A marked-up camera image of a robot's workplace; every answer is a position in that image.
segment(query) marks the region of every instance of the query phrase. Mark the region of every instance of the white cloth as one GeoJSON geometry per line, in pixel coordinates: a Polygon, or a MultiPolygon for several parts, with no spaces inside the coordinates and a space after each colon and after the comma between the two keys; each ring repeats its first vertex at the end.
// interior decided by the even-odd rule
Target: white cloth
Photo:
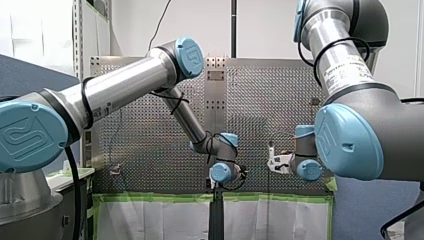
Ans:
{"type": "MultiPolygon", "coordinates": [[[[225,240],[328,240],[330,204],[225,202],[225,240]]],[[[97,239],[207,240],[209,203],[106,202],[97,239]]]]}

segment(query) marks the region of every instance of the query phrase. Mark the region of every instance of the white wall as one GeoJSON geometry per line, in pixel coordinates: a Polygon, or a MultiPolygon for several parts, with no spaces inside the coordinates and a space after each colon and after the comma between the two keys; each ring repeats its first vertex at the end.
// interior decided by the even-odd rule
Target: white wall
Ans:
{"type": "MultiPolygon", "coordinates": [[[[418,44],[421,1],[382,0],[389,14],[390,37],[381,52],[376,79],[395,88],[401,97],[424,95],[419,82],[418,44]]],[[[167,0],[112,0],[112,54],[145,55],[167,0]]],[[[298,0],[240,0],[238,57],[297,59],[292,42],[298,0]]],[[[205,55],[230,54],[230,0],[172,1],[154,42],[191,36],[205,55]]]]}
{"type": "Polygon", "coordinates": [[[0,54],[74,75],[72,0],[0,0],[0,54]]]}

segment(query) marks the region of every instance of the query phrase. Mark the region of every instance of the robotic arm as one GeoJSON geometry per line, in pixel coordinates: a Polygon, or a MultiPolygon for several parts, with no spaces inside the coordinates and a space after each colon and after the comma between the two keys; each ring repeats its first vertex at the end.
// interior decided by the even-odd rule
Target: robotic arm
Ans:
{"type": "MultiPolygon", "coordinates": [[[[181,127],[198,153],[225,154],[234,160],[236,149],[217,138],[214,146],[190,106],[182,102],[176,84],[200,75],[203,56],[189,38],[156,47],[146,58],[61,92],[45,89],[0,105],[0,172],[25,173],[51,163],[64,147],[78,141],[94,122],[155,91],[174,110],[181,127]]],[[[237,137],[223,134],[227,140],[237,137]]]]}
{"type": "Polygon", "coordinates": [[[311,50],[328,97],[314,130],[325,166],[336,175],[360,180],[423,181],[424,106],[403,104],[371,73],[388,37],[382,4],[302,1],[296,25],[295,41],[311,50]],[[357,38],[370,47],[367,63],[361,57],[367,50],[362,41],[352,41],[357,38]]]}
{"type": "Polygon", "coordinates": [[[64,148],[78,141],[83,130],[91,128],[94,122],[152,91],[172,109],[191,140],[193,150],[216,156],[216,163],[210,171],[213,181],[226,184],[245,177],[235,164],[237,136],[229,133],[208,135],[189,105],[182,101],[182,93],[176,87],[185,79],[199,76],[202,70],[203,56],[199,46],[190,38],[180,38],[153,48],[138,62],[85,80],[82,87],[78,84],[60,92],[45,89],[2,102],[2,236],[6,239],[9,236],[10,239],[26,239],[28,236],[61,239],[63,226],[53,224],[34,227],[36,232],[14,230],[19,229],[19,224],[40,223],[39,218],[61,223],[62,215],[57,206],[62,202],[62,196],[51,193],[41,168],[54,161],[64,148]]]}

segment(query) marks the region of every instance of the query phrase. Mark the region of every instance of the metal pole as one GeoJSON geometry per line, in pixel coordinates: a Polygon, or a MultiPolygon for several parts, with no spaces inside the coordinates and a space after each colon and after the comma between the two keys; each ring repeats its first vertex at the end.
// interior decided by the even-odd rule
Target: metal pole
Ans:
{"type": "Polygon", "coordinates": [[[237,58],[237,0],[231,0],[231,58],[237,58]]]}

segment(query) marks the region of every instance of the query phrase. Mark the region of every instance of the green tape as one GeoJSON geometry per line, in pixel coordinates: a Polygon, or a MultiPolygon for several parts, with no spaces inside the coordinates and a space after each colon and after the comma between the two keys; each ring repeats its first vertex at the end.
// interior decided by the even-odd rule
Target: green tape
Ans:
{"type": "Polygon", "coordinates": [[[332,192],[337,192],[338,189],[337,189],[337,182],[335,177],[327,178],[324,181],[325,181],[325,186],[327,187],[328,190],[332,192]]]}
{"type": "Polygon", "coordinates": [[[201,203],[211,202],[210,194],[158,194],[133,193],[94,194],[93,199],[99,202],[164,202],[164,203],[201,203]]]}
{"type": "Polygon", "coordinates": [[[328,223],[327,223],[327,238],[328,240],[333,239],[333,203],[334,197],[329,197],[328,202],[328,223]]]}
{"type": "Polygon", "coordinates": [[[97,240],[97,232],[98,232],[98,227],[99,227],[99,211],[100,211],[100,199],[99,198],[94,198],[93,196],[93,220],[94,220],[94,226],[93,226],[93,237],[94,240],[97,240]]]}
{"type": "Polygon", "coordinates": [[[103,18],[105,21],[107,21],[107,19],[106,19],[106,17],[105,16],[103,16],[102,14],[100,14],[100,12],[93,6],[93,5],[91,5],[90,3],[88,3],[88,2],[86,2],[86,4],[87,4],[87,6],[89,7],[89,8],[91,8],[91,10],[93,10],[97,15],[99,15],[101,18],[103,18]]]}

